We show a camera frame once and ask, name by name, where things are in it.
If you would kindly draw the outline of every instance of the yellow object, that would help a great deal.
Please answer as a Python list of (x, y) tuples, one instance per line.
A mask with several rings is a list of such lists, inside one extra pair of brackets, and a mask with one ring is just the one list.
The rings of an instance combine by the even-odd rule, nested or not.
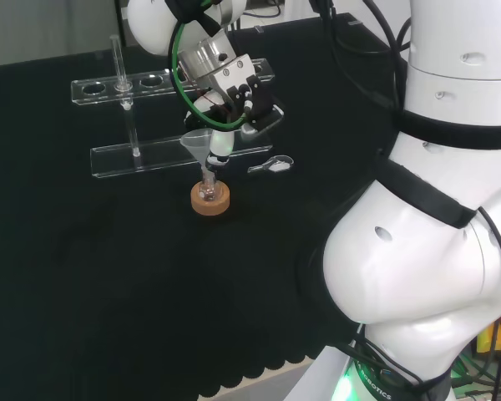
[[(490, 344), (492, 343), (492, 333), (493, 333), (493, 324), (491, 324), (488, 328), (483, 330), (477, 336), (477, 352), (478, 353), (489, 353), (490, 352)], [(495, 350), (501, 351), (501, 325), (498, 327), (498, 341), (495, 343)]]

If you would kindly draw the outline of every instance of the robotic arm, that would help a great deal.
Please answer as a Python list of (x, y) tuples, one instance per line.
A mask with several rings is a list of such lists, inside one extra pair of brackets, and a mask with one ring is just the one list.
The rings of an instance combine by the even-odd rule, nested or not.
[[(248, 139), (254, 138), (278, 124), (283, 112), (255, 76), (251, 58), (248, 54), (238, 56), (222, 29), (241, 16), (246, 1), (188, 3), (203, 7), (202, 13), (210, 24), (217, 24), (218, 32), (210, 36), (212, 32), (206, 32), (210, 25), (202, 21), (181, 24), (173, 14), (175, 5), (171, 10), (163, 0), (130, 1), (129, 25), (143, 48), (171, 58), (173, 84), (190, 110), (185, 125), (188, 129), (206, 126), (214, 130), (206, 163), (208, 169), (217, 170), (228, 162), (236, 129)], [(205, 91), (194, 103), (178, 90), (179, 66), (187, 79)]]

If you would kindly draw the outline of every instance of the green cable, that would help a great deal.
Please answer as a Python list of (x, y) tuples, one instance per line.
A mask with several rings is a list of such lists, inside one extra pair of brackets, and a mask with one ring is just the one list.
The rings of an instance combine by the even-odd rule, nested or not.
[[(210, 0), (205, 0), (204, 2), (202, 2), (202, 4), (204, 4), (206, 2), (209, 3)], [(221, 129), (238, 129), (239, 127), (241, 127), (241, 124), (245, 120), (245, 113), (242, 114), (241, 117), (238, 120), (234, 121), (233, 123), (223, 124), (223, 123), (220, 123), (219, 121), (215, 121), (214, 119), (211, 119), (208, 116), (202, 114), (195, 107), (193, 102), (190, 100), (190, 98), (188, 98), (187, 94), (185, 93), (184, 88), (182, 87), (182, 83), (180, 82), (180, 79), (178, 78), (178, 74), (177, 74), (177, 71), (178, 71), (178, 46), (180, 44), (180, 38), (182, 37), (182, 33), (184, 32), (184, 26), (185, 25), (182, 24), (182, 26), (178, 30), (178, 33), (176, 34), (176, 38), (175, 38), (175, 45), (173, 46), (173, 60), (172, 60), (173, 61), (173, 76), (175, 77), (175, 83), (176, 83), (177, 90), (182, 95), (182, 98), (187, 103), (188, 107), (190, 109), (193, 109), (196, 113), (198, 113), (201, 116), (201, 118), (204, 119), (205, 121), (207, 121), (209, 124), (212, 124), (212, 125), (214, 125), (218, 128), (221, 128)]]

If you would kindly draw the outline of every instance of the white wall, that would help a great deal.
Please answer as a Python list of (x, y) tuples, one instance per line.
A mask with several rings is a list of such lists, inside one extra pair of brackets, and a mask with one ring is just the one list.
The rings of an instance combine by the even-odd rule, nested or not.
[(118, 32), (112, 0), (0, 0), (0, 65), (106, 49)]

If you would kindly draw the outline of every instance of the black tablecloth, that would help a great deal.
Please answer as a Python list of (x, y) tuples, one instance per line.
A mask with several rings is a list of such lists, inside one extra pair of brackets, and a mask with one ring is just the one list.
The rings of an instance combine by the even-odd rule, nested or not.
[[(191, 210), (197, 165), (91, 176), (89, 149), (126, 141), (123, 117), (72, 104), (69, 85), (111, 75), (109, 52), (0, 68), (0, 401), (196, 399), (351, 336), (300, 297), (294, 266), (395, 133), (337, 72), (318, 20), (264, 29), (237, 40), (276, 72), (286, 120), (271, 138), (296, 168), (226, 175), (217, 218)], [(345, 56), (363, 84), (390, 86), (386, 58)], [(139, 48), (125, 62), (165, 66)], [(184, 133), (174, 96), (136, 104), (141, 139)]]

